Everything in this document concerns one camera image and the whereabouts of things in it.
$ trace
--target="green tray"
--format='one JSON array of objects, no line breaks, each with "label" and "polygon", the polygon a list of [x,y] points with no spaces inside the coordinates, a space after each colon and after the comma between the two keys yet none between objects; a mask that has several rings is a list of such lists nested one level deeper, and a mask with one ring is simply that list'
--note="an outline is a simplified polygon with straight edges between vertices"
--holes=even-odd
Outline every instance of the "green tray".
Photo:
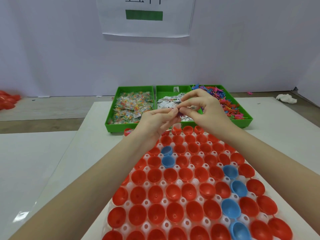
[{"label": "green tray", "polygon": [[[174,92],[174,87],[179,87],[179,92]],[[192,91],[191,87],[189,85],[181,86],[181,85],[174,85],[174,86],[156,86],[155,87],[155,94],[156,94],[156,100],[162,99],[165,96],[175,96],[182,92],[187,93]],[[192,127],[195,127],[197,124],[194,121],[183,121],[181,122],[181,126],[185,127],[187,125],[190,125]]]},{"label": "green tray", "polygon": [[[130,123],[130,124],[108,124],[109,121],[112,120],[114,114],[114,107],[118,100],[120,93],[123,92],[150,92],[151,96],[155,97],[153,92],[153,86],[134,86],[134,87],[118,87],[117,92],[115,93],[111,108],[109,110],[108,116],[106,118],[105,126],[108,132],[124,132],[126,128],[134,129],[138,125],[138,123]],[[153,101],[153,107],[156,109],[157,102]]]},{"label": "green tray", "polygon": [[[231,94],[222,85],[200,85],[200,86],[210,86],[210,87],[217,87],[218,89],[223,89],[223,91],[226,94],[226,100],[230,100],[233,104],[239,104],[238,101],[234,97],[232,97]],[[243,119],[243,120],[232,119],[231,121],[240,128],[248,127],[251,121],[253,120],[253,118],[240,104],[238,106],[238,109],[243,114],[243,116],[246,117],[247,119]]]}]

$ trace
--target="translucent plastic egg tray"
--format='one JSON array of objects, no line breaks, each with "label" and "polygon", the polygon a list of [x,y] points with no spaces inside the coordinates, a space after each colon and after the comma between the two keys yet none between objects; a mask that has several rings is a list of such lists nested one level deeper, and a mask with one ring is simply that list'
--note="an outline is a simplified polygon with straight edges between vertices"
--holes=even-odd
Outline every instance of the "translucent plastic egg tray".
[{"label": "translucent plastic egg tray", "polygon": [[103,240],[291,240],[255,170],[196,126],[162,134],[114,194]]}]

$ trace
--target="crumpled tissue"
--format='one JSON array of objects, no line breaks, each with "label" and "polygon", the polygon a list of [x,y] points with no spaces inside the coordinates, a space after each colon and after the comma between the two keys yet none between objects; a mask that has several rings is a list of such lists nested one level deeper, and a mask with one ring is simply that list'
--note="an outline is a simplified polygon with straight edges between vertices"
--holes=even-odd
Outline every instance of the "crumpled tissue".
[{"label": "crumpled tissue", "polygon": [[292,98],[292,96],[289,94],[279,94],[275,99],[289,104],[295,104],[297,102],[297,100]]}]

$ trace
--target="white wall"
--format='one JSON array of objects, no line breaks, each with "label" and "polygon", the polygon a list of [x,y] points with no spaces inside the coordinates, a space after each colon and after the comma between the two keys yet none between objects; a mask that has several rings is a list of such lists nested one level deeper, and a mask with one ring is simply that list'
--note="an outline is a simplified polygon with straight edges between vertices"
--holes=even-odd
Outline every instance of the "white wall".
[{"label": "white wall", "polygon": [[196,0],[190,37],[102,35],[95,0],[0,0],[0,89],[113,95],[118,86],[293,89],[320,53],[320,0]]},{"label": "white wall", "polygon": [[320,107],[320,55],[297,85],[298,93]]}]

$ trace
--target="forearm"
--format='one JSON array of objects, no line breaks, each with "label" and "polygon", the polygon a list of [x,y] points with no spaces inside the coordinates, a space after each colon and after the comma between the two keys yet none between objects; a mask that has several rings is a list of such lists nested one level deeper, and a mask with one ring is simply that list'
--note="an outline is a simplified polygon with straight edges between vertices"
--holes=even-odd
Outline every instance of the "forearm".
[{"label": "forearm", "polygon": [[125,137],[31,217],[10,240],[81,239],[143,156],[141,145],[139,137]]},{"label": "forearm", "polygon": [[320,234],[320,176],[297,161],[234,127],[222,140],[235,148],[252,167]]}]

